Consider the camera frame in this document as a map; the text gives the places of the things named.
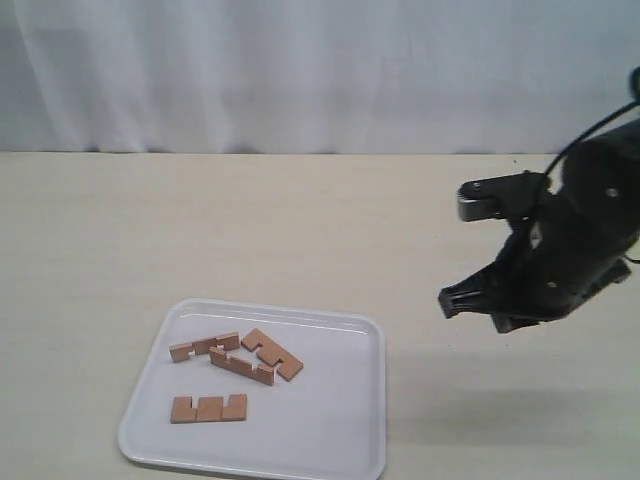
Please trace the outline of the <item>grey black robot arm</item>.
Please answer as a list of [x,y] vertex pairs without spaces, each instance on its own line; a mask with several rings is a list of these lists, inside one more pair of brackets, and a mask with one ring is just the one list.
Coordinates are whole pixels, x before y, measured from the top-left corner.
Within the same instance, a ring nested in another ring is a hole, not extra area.
[[493,262],[440,291],[445,317],[485,314],[505,334],[565,318],[629,277],[624,256],[639,239],[638,121],[579,143],[559,190],[550,186],[531,171],[461,185],[461,220],[504,219],[511,233]]

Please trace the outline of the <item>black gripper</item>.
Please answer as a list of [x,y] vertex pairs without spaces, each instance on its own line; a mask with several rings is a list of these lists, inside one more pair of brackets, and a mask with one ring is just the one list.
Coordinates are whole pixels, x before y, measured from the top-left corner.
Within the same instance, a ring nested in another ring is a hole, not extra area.
[[531,234],[513,233],[496,267],[490,263],[440,290],[446,319],[487,314],[499,334],[508,334],[563,318],[633,244],[631,231],[592,222],[569,204],[542,209],[532,231],[536,241]]

